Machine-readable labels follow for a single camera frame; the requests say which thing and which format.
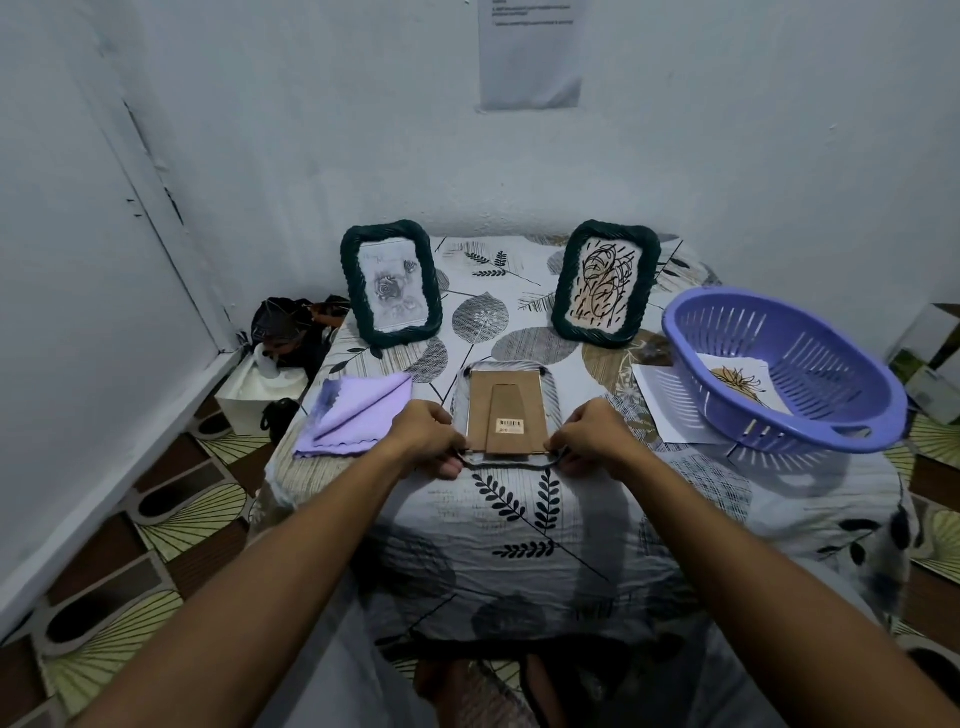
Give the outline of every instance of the white wall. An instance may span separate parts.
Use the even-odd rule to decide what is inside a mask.
[[[24,565],[54,534],[61,561],[79,548],[97,523],[78,508],[119,499],[218,358],[50,20],[0,10],[0,634],[46,586]]]
[[[594,0],[581,108],[483,115],[462,0],[91,1],[244,327],[399,217],[677,232],[874,352],[960,293],[956,3]]]

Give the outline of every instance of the microfiber cloth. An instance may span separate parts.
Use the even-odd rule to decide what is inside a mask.
[[[413,396],[413,386],[413,376],[405,373],[328,379],[300,431],[294,455],[366,452],[390,431],[394,417]]]

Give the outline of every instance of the tablecloth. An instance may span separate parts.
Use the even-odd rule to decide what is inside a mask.
[[[364,342],[350,315],[304,399],[327,376],[414,375],[414,396],[449,402],[457,371],[485,359],[549,367],[566,417],[606,397],[635,435],[731,518],[784,553],[824,562],[882,619],[899,610],[918,526],[900,476],[882,453],[803,458],[718,446],[664,444],[632,364],[665,364],[663,309],[681,291],[718,281],[676,235],[663,252],[643,329],[623,350],[566,341],[549,315],[565,237],[435,238],[444,323],[424,342],[388,350]],[[467,338],[456,321],[481,330]],[[296,507],[348,458],[295,460],[301,414],[267,468],[271,495]],[[401,481],[353,562],[378,643],[526,640],[570,633],[629,643],[701,612],[643,511],[605,473],[575,480],[555,471],[464,470],[454,481],[415,473]]]

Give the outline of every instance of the white paper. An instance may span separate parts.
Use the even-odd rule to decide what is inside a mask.
[[[634,377],[647,409],[664,443],[678,445],[730,445],[725,437],[701,416],[697,403],[687,392],[673,367],[634,365]]]
[[[580,103],[588,0],[480,0],[480,109]]]
[[[363,243],[358,256],[367,282],[367,301],[377,331],[423,326],[429,307],[423,296],[423,271],[413,240],[392,237]]]
[[[697,356],[715,376],[722,373],[724,378],[717,378],[734,392],[764,407],[792,414],[777,393],[774,380],[770,378],[769,365],[762,359],[751,356],[711,356],[705,353]]]

